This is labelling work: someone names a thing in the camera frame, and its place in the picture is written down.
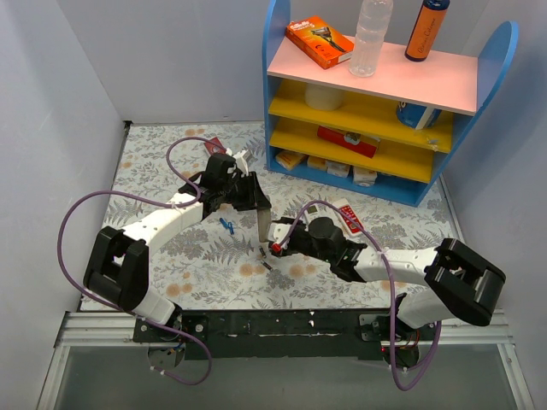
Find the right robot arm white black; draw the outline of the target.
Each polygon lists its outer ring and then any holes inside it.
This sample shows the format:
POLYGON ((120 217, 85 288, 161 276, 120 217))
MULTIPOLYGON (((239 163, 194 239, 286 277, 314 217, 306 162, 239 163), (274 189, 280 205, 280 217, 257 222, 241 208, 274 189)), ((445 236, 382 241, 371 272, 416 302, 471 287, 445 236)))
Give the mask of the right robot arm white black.
POLYGON ((328 264, 345 282, 371 283, 393 278, 423 286, 416 294, 401 294, 388 332, 406 339, 433 322, 460 319, 488 326, 506 281, 505 274, 465 243, 446 238, 437 247, 381 252, 344 236, 329 217, 309 225, 290 218, 271 222, 268 246, 278 257, 302 254, 328 264))

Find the grey remote control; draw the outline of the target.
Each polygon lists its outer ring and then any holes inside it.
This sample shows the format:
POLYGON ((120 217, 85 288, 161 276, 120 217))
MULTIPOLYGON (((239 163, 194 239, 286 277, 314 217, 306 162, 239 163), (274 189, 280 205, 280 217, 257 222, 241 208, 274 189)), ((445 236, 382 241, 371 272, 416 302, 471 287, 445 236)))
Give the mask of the grey remote control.
POLYGON ((264 208, 256 211, 258 239, 260 243, 268 241, 268 231, 272 221, 271 209, 264 208))

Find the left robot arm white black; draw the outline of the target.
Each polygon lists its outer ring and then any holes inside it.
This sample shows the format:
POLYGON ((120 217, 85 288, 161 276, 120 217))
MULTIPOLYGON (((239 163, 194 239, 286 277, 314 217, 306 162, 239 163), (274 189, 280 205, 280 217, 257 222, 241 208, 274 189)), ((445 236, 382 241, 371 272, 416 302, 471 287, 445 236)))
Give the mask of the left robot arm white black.
POLYGON ((104 227, 94 243, 84 286, 124 312, 152 320, 153 332, 171 342, 181 333, 181 308, 149 285, 150 257, 184 229, 229 204, 255 210, 259 241, 268 240, 271 203, 251 172, 245 150, 216 153, 198 183, 185 184, 165 208, 120 229, 104 227))

